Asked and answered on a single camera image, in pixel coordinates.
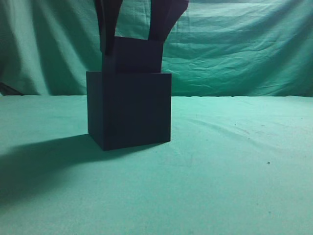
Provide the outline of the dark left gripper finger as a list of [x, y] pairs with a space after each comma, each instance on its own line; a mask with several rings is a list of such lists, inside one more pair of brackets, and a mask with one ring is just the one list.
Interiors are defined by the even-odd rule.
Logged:
[[114, 67], [113, 51], [115, 29], [122, 1], [95, 0], [94, 5], [99, 27], [102, 72], [111, 72], [112, 67]]

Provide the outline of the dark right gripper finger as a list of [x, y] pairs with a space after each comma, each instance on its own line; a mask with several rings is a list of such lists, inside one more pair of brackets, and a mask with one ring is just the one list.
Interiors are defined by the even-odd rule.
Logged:
[[170, 31], [186, 11], [187, 0], [153, 0], [151, 1], [151, 18], [148, 45], [151, 58], [149, 72], [161, 72], [163, 45]]

